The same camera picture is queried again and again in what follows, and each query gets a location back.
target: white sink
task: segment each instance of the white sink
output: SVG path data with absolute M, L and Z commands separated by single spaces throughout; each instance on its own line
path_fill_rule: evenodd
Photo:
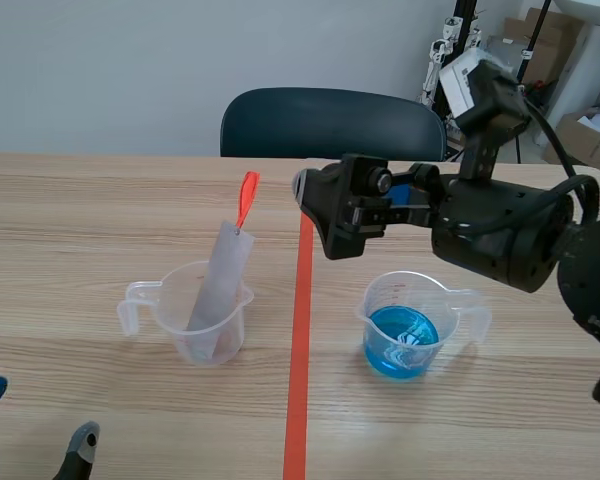
M 587 36 L 571 71 L 563 73 L 552 98 L 547 120 L 553 128 L 568 113 L 593 106 L 600 94 L 600 0 L 555 0 L 563 13 L 586 21 Z M 546 145 L 540 134 L 536 143 Z
M 600 25 L 600 0 L 555 0 L 563 13 Z

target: white wall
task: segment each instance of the white wall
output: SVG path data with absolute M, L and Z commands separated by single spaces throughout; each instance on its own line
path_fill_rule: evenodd
M 482 0 L 486 33 L 521 0 Z M 217 155 L 257 87 L 415 98 L 454 0 L 0 0 L 0 151 Z

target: red tape line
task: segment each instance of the red tape line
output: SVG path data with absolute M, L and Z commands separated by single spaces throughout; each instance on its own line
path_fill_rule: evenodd
M 291 337 L 291 366 L 289 368 L 289 399 L 287 401 L 283 480 L 305 480 L 306 474 L 312 268 L 313 224 L 309 217 L 302 214 Z

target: cardboard box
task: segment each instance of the cardboard box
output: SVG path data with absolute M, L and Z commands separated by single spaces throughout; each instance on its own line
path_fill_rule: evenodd
M 540 9 L 530 8 L 524 21 L 506 18 L 504 39 L 523 44 L 526 48 L 539 17 Z M 533 49 L 533 58 L 529 62 L 522 80 L 523 83 L 537 81 L 551 83 L 557 80 L 576 46 L 578 35 L 583 27 L 582 20 L 562 13 L 547 12 L 538 41 Z
M 560 120 L 556 133 L 567 153 L 577 161 L 574 163 L 580 162 L 600 170 L 600 132 L 578 123 L 584 115 L 589 118 L 593 116 L 587 115 L 587 112 L 565 115 Z M 547 146 L 542 158 L 549 163 L 560 164 L 551 144 Z

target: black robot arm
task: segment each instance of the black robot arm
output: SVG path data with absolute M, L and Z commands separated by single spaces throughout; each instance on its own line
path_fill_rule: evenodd
M 578 324 L 600 341 L 596 180 L 575 174 L 555 133 L 525 104 L 513 77 L 483 59 L 467 80 L 474 106 L 456 115 L 467 135 L 458 174 L 441 175 L 434 164 L 419 163 L 393 174 L 386 160 L 347 155 L 322 170 L 296 175 L 293 188 L 300 208 L 316 225 L 332 260 L 362 255 L 367 239 L 402 223 L 430 228 L 439 258 L 526 292 L 540 288 L 560 263 L 565 303 Z M 549 132 L 568 175 L 550 190 L 491 178 L 499 148 L 530 118 Z M 573 221 L 571 192 L 582 206 L 579 223 Z M 600 402 L 600 382 L 594 397 Z

